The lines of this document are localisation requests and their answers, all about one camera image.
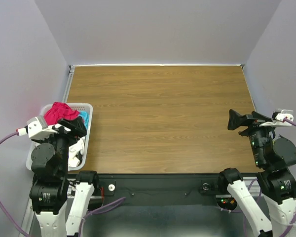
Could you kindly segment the white plastic laundry basket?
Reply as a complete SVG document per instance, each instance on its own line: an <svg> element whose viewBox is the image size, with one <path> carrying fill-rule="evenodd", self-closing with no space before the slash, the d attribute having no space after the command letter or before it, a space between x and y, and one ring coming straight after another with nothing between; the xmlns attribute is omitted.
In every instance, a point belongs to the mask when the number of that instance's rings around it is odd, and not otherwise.
<svg viewBox="0 0 296 237"><path fill-rule="evenodd" d="M82 155L82 161L78 165L71 166L70 162L68 165L68 171L77 171L77 170L82 169L83 166L85 165L85 162L86 162L88 143L89 143L89 138L90 138L90 133L91 133L93 107L91 104L88 104L88 103L67 103L67 105L72 110L78 110L79 112L85 111L88 114L87 135L84 137L84 152ZM31 170L31 166L32 166L31 153L37 145L38 145L38 143L36 143L36 142L32 142L30 145L30 150L29 150L28 157L26 160L26 168L28 170Z"/></svg>

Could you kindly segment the cyan t shirt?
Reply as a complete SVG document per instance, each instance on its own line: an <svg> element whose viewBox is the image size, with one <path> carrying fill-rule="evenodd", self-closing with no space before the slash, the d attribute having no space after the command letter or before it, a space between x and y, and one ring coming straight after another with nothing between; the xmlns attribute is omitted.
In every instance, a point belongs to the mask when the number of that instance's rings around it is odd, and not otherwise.
<svg viewBox="0 0 296 237"><path fill-rule="evenodd" d="M86 129L88 129L88 124L89 124L89 114L86 111L80 111L79 116L82 117L83 123Z"/></svg>

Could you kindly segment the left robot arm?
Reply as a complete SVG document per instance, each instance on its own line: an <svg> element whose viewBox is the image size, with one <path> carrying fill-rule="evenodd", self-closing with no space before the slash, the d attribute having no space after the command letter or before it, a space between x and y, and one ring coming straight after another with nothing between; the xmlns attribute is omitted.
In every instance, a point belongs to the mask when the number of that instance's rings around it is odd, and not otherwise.
<svg viewBox="0 0 296 237"><path fill-rule="evenodd" d="M87 134L83 119L60 119L48 125L42 116L27 122L28 137L39 145L31 153L33 211L43 237L80 237L91 196L100 188L96 171L81 171L74 181L74 200L66 215L70 146Z"/></svg>

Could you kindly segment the pink t shirt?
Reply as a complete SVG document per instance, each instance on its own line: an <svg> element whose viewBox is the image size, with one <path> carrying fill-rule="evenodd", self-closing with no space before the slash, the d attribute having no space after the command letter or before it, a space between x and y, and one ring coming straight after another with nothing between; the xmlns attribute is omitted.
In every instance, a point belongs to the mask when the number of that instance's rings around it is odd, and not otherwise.
<svg viewBox="0 0 296 237"><path fill-rule="evenodd" d="M54 102L52 107L44 114L47 125L57 124L60 119L74 120L79 116L79 111L73 110L63 102Z"/></svg>

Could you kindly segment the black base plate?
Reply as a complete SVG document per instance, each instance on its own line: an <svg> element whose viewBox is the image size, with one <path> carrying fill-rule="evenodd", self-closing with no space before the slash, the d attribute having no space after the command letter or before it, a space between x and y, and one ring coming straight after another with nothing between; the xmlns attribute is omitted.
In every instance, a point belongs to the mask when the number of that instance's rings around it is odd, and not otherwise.
<svg viewBox="0 0 296 237"><path fill-rule="evenodd" d="M125 206L210 205L238 213L236 200L218 186L217 173L99 174L89 209L119 198Z"/></svg>

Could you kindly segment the white t shirt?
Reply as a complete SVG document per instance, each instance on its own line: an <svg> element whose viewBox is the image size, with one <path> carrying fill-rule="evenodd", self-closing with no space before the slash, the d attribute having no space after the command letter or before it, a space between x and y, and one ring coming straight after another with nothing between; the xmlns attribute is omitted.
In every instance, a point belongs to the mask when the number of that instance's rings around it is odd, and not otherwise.
<svg viewBox="0 0 296 237"><path fill-rule="evenodd" d="M84 155L85 137L80 138L75 144L69 147L69 167L78 167Z"/></svg>

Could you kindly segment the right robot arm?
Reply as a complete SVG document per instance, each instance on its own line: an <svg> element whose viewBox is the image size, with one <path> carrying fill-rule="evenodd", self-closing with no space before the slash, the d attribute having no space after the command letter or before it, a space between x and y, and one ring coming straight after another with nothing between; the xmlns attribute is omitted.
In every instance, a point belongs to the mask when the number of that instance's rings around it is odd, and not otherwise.
<svg viewBox="0 0 296 237"><path fill-rule="evenodd" d="M245 127L239 135L249 138L255 165L263 170L256 177L270 216L260 209L236 168L220 172L217 187L235 199L256 237L296 237L296 180L289 171L296 165L296 146L283 136L275 137L277 127L293 123L291 110L276 110L270 118L229 110L227 129Z"/></svg>

